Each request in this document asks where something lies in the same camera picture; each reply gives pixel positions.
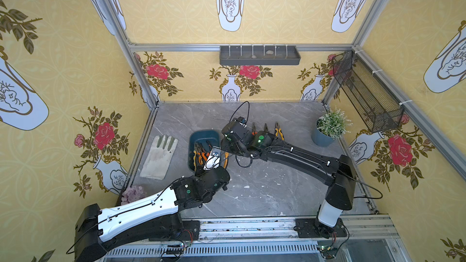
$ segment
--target pink flower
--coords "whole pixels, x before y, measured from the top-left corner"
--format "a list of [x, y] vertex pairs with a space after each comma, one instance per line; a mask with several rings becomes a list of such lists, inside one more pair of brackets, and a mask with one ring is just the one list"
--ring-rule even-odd
[[103, 147], [112, 142], [114, 137], [115, 133], [113, 132], [113, 126], [109, 123], [104, 123], [103, 125], [99, 125], [97, 128], [94, 145], [96, 145], [99, 150], [102, 150]]
[[330, 54], [327, 58], [327, 62], [331, 62], [336, 57], [336, 54]]
[[81, 134], [78, 134], [75, 139], [75, 146], [78, 146], [79, 148], [81, 148], [83, 146], [83, 143], [84, 143], [84, 136]]
[[256, 79], [260, 75], [260, 68], [259, 66], [241, 66], [240, 75]]
[[142, 186], [128, 187], [121, 196], [121, 205], [138, 201], [144, 198], [144, 190]]
[[159, 79], [167, 79], [169, 74], [167, 68], [160, 66], [159, 64], [150, 65], [146, 67], [147, 74], [157, 77]]
[[402, 125], [406, 125], [409, 121], [409, 116], [407, 114], [403, 114], [400, 119], [400, 123]]
[[388, 139], [393, 164], [406, 166], [412, 160], [411, 145], [399, 134]]

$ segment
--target metal grate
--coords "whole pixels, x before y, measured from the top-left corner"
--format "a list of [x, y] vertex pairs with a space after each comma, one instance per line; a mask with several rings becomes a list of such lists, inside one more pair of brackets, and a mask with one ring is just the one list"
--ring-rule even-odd
[[372, 133], [396, 128], [404, 108], [352, 50], [333, 59], [336, 81]]
[[[167, 250], [167, 244], [125, 245], [113, 249], [106, 258], [143, 258], [160, 257]], [[316, 241], [283, 241], [283, 242], [224, 242], [194, 243], [186, 248], [187, 256], [228, 256], [254, 254], [306, 254], [319, 253]]]

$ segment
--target potted plant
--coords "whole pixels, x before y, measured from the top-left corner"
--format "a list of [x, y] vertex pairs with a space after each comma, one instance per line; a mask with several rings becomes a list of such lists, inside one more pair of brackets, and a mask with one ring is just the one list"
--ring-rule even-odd
[[346, 132], [347, 125], [352, 125], [345, 113], [340, 109], [329, 111], [316, 121], [316, 126], [312, 131], [312, 141], [318, 146], [327, 147], [336, 138], [339, 138]]

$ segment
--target blue flower pot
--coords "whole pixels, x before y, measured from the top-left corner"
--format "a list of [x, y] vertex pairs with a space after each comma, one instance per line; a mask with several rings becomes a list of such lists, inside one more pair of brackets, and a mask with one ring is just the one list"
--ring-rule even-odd
[[312, 141], [320, 147], [328, 147], [335, 140], [327, 135], [324, 135], [321, 131], [319, 131], [319, 129], [317, 128], [318, 121], [319, 120], [317, 120], [314, 123], [314, 129], [312, 130], [312, 134], [311, 134]]

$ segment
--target zip tie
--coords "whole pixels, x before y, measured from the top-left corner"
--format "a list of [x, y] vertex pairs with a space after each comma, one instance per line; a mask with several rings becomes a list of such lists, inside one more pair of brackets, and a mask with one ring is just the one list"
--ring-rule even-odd
[[399, 105], [403, 105], [403, 104], [405, 104], [406, 102], [410, 102], [410, 101], [412, 101], [412, 99], [407, 100], [407, 101], [400, 102]]

